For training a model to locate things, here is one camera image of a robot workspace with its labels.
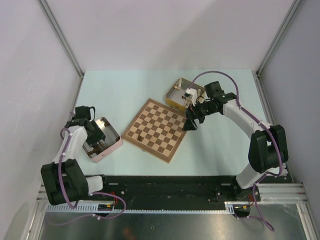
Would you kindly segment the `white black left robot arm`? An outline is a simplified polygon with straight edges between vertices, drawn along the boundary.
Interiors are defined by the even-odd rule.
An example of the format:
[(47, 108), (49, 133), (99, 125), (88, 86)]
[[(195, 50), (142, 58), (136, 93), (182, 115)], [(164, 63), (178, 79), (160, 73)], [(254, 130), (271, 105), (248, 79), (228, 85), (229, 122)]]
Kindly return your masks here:
[(91, 117), (91, 111), (95, 110), (93, 106), (75, 108), (75, 115), (60, 131), (63, 142), (57, 155), (51, 163), (41, 167), (47, 198), (53, 206), (66, 203), (75, 209), (78, 202), (90, 194), (100, 200), (110, 196), (111, 188), (103, 183), (103, 178), (99, 175), (86, 177), (77, 161), (84, 144), (95, 148), (106, 138)]

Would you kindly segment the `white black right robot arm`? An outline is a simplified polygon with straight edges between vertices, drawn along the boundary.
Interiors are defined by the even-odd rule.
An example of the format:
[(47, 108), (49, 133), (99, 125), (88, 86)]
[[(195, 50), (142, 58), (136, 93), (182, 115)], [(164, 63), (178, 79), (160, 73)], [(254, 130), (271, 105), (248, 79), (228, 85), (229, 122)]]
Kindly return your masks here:
[(206, 116), (220, 113), (232, 120), (250, 139), (248, 165), (231, 182), (230, 194), (242, 201), (249, 189), (261, 178), (270, 174), (270, 170), (279, 168), (282, 174), (283, 164), (288, 161), (288, 147), (285, 129), (281, 125), (271, 125), (258, 119), (240, 104), (239, 97), (233, 92), (225, 93), (219, 82), (211, 82), (205, 87), (208, 98), (202, 102), (197, 90), (188, 88), (183, 98), (189, 105), (185, 111), (186, 121), (182, 130), (195, 131)]

